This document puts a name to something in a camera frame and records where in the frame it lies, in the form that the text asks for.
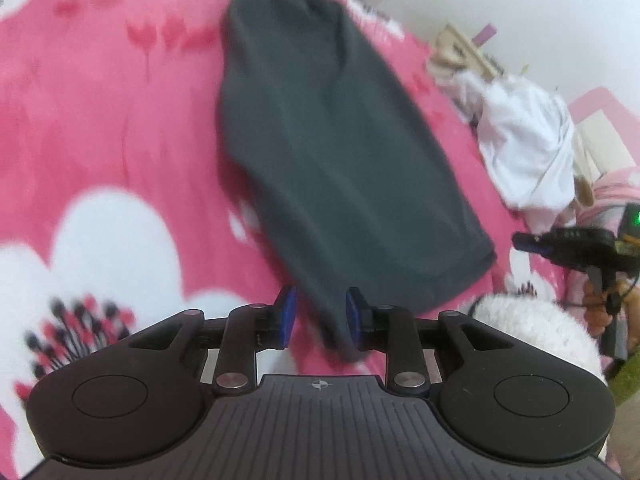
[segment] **white fabric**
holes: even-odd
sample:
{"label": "white fabric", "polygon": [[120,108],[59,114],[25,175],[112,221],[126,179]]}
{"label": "white fabric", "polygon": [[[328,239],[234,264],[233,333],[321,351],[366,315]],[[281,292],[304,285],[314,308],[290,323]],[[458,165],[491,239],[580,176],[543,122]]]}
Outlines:
{"label": "white fabric", "polygon": [[551,355],[570,362],[606,382],[600,353],[585,327],[550,301],[532,296],[485,296],[474,319]]}
{"label": "white fabric", "polygon": [[575,196],[575,128],[565,102],[519,76],[486,83],[465,70],[438,85],[479,119],[480,153],[506,206],[533,233],[547,231]]}

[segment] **pink blanket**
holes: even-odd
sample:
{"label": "pink blanket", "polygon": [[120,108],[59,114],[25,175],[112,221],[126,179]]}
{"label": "pink blanket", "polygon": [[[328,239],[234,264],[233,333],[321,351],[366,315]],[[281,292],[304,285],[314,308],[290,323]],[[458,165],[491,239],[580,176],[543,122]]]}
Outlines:
{"label": "pink blanket", "polygon": [[[55,366],[29,350],[24,333],[48,340],[56,360],[73,358],[56,343],[61,321],[51,298],[83,300],[108,344],[184,308],[223,317],[240,304],[272,301],[287,282],[244,178],[218,142],[228,1],[0,6],[0,472],[9,479],[39,459],[20,398],[34,375]],[[503,207],[469,129],[424,73],[427,47],[358,2],[341,1],[424,113],[495,243],[492,272],[443,308],[529,285],[561,297],[561,273],[512,250],[511,234],[523,224]],[[78,345],[97,346],[71,314],[62,319]],[[333,362],[315,334],[300,316],[289,351],[260,354],[260,370],[383,373],[380,355],[354,367]]]}

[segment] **white flower pattern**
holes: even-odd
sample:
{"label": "white flower pattern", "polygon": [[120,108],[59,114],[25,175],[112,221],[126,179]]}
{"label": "white flower pattern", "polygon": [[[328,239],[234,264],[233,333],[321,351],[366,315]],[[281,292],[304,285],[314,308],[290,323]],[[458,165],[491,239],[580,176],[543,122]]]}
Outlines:
{"label": "white flower pattern", "polygon": [[539,300],[555,301],[553,286],[535,270],[531,270],[529,253],[511,248],[509,251],[511,273],[504,275],[504,288],[510,294],[527,294]]}
{"label": "white flower pattern", "polygon": [[[15,382],[32,384],[33,354],[24,334],[41,338],[49,301],[65,304],[91,294],[98,303],[130,306],[136,327],[198,308],[206,317],[225,317],[247,304],[226,290],[203,290],[187,299],[174,241],[158,213],[139,198],[117,189],[82,195],[63,216],[52,241],[49,265],[29,246],[0,246],[0,301],[8,308],[0,323],[0,403],[16,424],[14,462],[19,477],[40,459]],[[274,356],[266,356],[275,361]],[[270,368],[271,363],[263,363]]]}

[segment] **white cloth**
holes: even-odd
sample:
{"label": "white cloth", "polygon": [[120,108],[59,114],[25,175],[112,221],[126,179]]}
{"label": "white cloth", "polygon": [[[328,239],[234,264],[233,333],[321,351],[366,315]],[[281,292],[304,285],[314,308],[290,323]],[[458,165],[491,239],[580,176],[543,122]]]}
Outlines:
{"label": "white cloth", "polygon": [[440,89],[475,115],[487,173],[533,233],[547,231],[575,196],[574,123],[565,102],[523,77],[486,83],[468,70]]}

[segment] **cable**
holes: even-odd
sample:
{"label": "cable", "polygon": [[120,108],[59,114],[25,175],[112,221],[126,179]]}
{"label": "cable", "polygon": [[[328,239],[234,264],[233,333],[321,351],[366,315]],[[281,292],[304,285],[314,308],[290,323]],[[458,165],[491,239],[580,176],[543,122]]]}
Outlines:
{"label": "cable", "polygon": [[[625,291],[624,294],[622,294],[620,296],[620,303],[622,303],[623,301],[626,300],[626,297],[631,294],[631,291],[634,290],[634,288],[636,287],[636,285],[638,284],[638,281],[640,280],[640,274],[636,274],[636,277],[634,278],[634,282],[631,284],[631,286]],[[585,308],[585,305],[583,304],[578,304],[578,303],[572,303],[571,301],[554,301],[555,304],[558,304],[560,306],[579,306],[582,308]],[[607,306],[607,303],[596,303],[590,306]]]}

